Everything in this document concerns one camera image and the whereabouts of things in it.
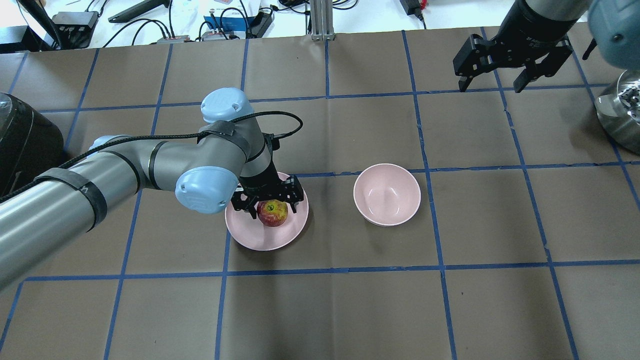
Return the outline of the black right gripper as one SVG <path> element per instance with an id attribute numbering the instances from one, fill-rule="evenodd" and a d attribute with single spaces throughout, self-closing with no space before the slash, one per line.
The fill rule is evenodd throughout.
<path id="1" fill-rule="evenodd" d="M 542 76 L 555 76 L 573 53 L 571 27 L 501 25 L 490 39 L 470 35 L 453 59 L 459 91 L 466 92 L 473 79 L 498 68 L 525 68 L 513 82 L 516 93 Z"/>

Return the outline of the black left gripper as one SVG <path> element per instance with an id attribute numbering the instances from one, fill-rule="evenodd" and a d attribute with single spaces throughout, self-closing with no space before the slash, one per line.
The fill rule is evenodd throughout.
<path id="1" fill-rule="evenodd" d="M 296 176 L 266 170 L 252 177 L 240 177 L 231 205 L 235 211 L 243 211 L 256 220 L 258 201 L 271 199 L 285 201 L 297 214 L 298 204 L 305 199 L 304 189 Z"/>

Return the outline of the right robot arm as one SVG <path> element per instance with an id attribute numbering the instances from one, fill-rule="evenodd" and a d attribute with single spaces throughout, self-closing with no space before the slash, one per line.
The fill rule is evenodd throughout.
<path id="1" fill-rule="evenodd" d="M 592 45 L 619 69 L 639 69 L 637 0 L 515 0 L 497 34 L 471 34 L 452 60 L 458 87 L 500 68 L 521 69 L 513 82 L 521 92 L 541 77 L 552 77 L 572 56 L 569 30 L 587 14 Z"/>

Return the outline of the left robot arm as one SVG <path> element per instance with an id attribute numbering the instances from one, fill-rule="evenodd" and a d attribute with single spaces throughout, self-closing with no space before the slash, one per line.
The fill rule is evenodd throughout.
<path id="1" fill-rule="evenodd" d="M 205 125 L 195 133 L 102 136 L 64 164 L 1 198 L 0 286 L 7 289 L 67 244 L 98 227 L 112 210 L 142 189 L 174 193 L 185 208 L 218 214 L 228 207 L 258 216 L 261 201 L 306 200 L 297 176 L 280 178 L 273 160 L 292 132 L 262 132 L 244 91 L 219 88 L 199 107 Z"/>

